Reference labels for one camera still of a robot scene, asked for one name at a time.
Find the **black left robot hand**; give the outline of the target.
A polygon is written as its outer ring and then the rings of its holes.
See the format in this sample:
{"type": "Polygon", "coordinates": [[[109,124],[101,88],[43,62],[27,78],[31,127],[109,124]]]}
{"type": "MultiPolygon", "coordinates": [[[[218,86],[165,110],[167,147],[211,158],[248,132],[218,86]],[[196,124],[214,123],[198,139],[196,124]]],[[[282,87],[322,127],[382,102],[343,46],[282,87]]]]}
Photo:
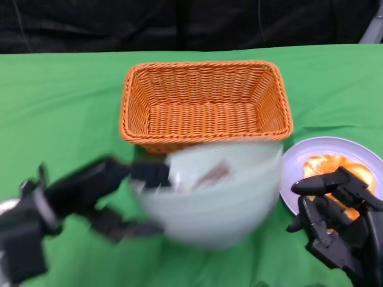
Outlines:
{"type": "Polygon", "coordinates": [[[87,219],[91,228],[113,242],[133,237],[150,237],[163,233],[153,221],[125,221],[112,208],[96,208],[97,202],[117,191],[125,179],[144,183],[145,187],[169,187],[169,167],[163,163],[122,163],[111,156],[62,177],[44,191],[44,197],[58,220],[76,214],[87,219]]]}

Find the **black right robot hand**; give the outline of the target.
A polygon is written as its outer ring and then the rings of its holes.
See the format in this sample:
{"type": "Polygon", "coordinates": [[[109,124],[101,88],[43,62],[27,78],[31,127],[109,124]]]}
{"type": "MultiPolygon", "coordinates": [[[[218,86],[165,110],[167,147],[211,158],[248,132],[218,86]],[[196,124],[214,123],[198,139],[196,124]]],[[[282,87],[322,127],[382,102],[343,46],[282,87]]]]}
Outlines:
{"type": "Polygon", "coordinates": [[[287,227],[304,230],[306,250],[328,268],[341,269],[354,286],[382,286],[382,200],[339,167],[294,183],[299,212],[287,227]]]}

